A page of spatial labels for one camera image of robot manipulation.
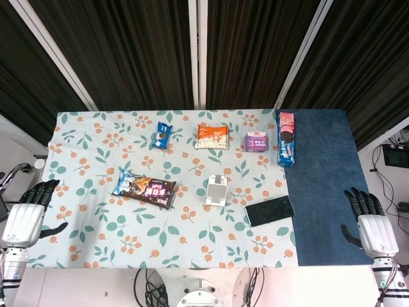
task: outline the cable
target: cable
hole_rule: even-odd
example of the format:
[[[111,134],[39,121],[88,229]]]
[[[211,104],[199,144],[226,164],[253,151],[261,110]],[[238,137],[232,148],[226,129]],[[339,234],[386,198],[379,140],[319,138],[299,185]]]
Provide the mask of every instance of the cable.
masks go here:
[[[261,283],[261,288],[260,288],[260,293],[258,294],[258,297],[256,299],[256,302],[254,303],[254,305],[252,307],[255,307],[257,305],[257,302],[261,296],[261,293],[263,291],[263,287],[264,287],[264,269],[261,268],[262,272],[263,272],[263,282]],[[254,288],[256,287],[256,283],[257,283],[257,277],[258,274],[260,273],[260,269],[259,268],[254,268],[251,277],[250,277],[250,282],[249,282],[249,287],[247,288],[246,294],[245,294],[245,298],[244,298],[244,302],[241,305],[241,307],[251,307],[251,297],[253,295],[254,292]]]
[[[392,261],[392,269],[390,270],[389,277],[386,280],[385,288],[383,288],[381,294],[379,295],[379,298],[378,298],[378,301],[375,304],[375,307],[381,307],[381,303],[383,303],[383,298],[385,297],[385,294],[388,291],[388,288],[389,288],[390,284],[394,281],[394,279],[396,277],[397,263],[393,259],[390,259],[390,261]]]
[[[386,142],[388,142],[389,144],[395,144],[395,145],[400,145],[400,144],[405,145],[405,144],[409,143],[409,141],[403,137],[402,131],[399,131],[399,132],[400,132],[401,137],[402,137],[402,140],[401,140],[401,141],[399,141],[399,140],[395,137],[395,135],[393,135],[393,136],[391,136],[389,139],[387,139]]]
[[[136,300],[136,303],[139,305],[139,307],[144,307],[141,302],[138,299],[138,296],[136,294],[136,281],[138,278],[139,273],[141,272],[142,269],[139,269],[136,272],[135,275],[135,280],[134,280],[134,297]],[[145,278],[146,278],[146,283],[145,283],[145,304],[147,307],[169,307],[169,302],[167,300],[167,292],[166,292],[166,287],[164,284],[161,284],[161,286],[156,287],[153,283],[149,281],[150,277],[155,271],[153,271],[149,276],[148,276],[148,270],[145,269]]]
[[[385,197],[388,201],[390,201],[389,206],[388,206],[388,208],[386,209],[386,213],[388,213],[388,214],[391,215],[391,216],[397,217],[397,225],[398,225],[398,227],[399,227],[403,232],[405,232],[407,235],[409,235],[409,232],[407,232],[405,229],[403,229],[403,227],[401,226],[401,223],[400,223],[400,219],[401,219],[401,218],[402,218],[402,219],[407,219],[407,220],[409,220],[409,219],[408,219],[407,217],[405,217],[405,216],[401,216],[399,210],[397,209],[397,205],[394,203],[394,196],[395,196],[394,187],[393,187],[392,183],[389,181],[389,179],[388,179],[384,174],[382,174],[382,173],[376,168],[376,164],[378,163],[378,161],[379,161],[379,159],[380,159],[380,156],[381,156],[381,149],[380,149],[380,148],[381,148],[381,145],[377,146],[377,147],[373,150],[373,152],[372,152],[372,165],[373,165],[373,169],[371,169],[371,171],[374,171],[374,172],[376,173],[376,175],[378,176],[378,179],[379,179],[380,182],[382,183],[383,195],[384,195],[384,197]],[[388,190],[390,191],[390,197],[387,196],[386,191],[385,191],[385,181],[386,181],[386,183],[388,183],[388,185],[386,185],[386,186],[387,186]],[[392,205],[395,207],[395,209],[396,209],[396,211],[397,211],[397,214],[393,214],[393,213],[390,213],[390,212],[389,212],[389,209],[391,208]]]

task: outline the brown snack wrapper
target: brown snack wrapper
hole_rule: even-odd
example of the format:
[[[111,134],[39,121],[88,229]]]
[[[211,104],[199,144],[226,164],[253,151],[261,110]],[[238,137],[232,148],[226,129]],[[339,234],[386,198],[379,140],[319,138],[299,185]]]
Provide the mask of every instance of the brown snack wrapper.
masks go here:
[[[131,197],[169,210],[176,182],[154,179],[122,171],[113,195]]]

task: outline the electronic device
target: electronic device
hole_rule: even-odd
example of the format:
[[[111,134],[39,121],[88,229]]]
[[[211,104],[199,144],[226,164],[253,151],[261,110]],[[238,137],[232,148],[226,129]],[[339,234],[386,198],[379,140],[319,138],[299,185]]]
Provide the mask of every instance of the electronic device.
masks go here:
[[[244,208],[252,227],[294,216],[288,196],[255,203]]]
[[[397,168],[409,168],[409,146],[384,144],[382,145],[385,165]]]

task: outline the black curtain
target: black curtain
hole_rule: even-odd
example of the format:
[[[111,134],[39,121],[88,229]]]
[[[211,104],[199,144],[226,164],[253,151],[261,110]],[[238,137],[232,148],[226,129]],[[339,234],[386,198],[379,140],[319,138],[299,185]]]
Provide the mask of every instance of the black curtain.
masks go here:
[[[208,109],[271,107],[319,0],[209,0]]]
[[[43,145],[84,104],[8,1],[0,1],[0,113]]]
[[[344,109],[358,149],[409,116],[409,3],[335,0],[282,108]]]
[[[29,0],[100,110],[193,109],[187,0]]]

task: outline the blue cloth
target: blue cloth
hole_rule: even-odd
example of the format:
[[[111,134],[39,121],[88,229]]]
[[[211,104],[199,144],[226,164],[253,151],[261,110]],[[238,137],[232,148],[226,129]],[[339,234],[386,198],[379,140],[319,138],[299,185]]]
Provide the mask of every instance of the blue cloth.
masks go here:
[[[367,191],[346,113],[342,110],[279,110],[295,115],[295,164],[286,168],[299,265],[355,265],[373,261],[346,241],[345,224],[358,228],[345,189]]]

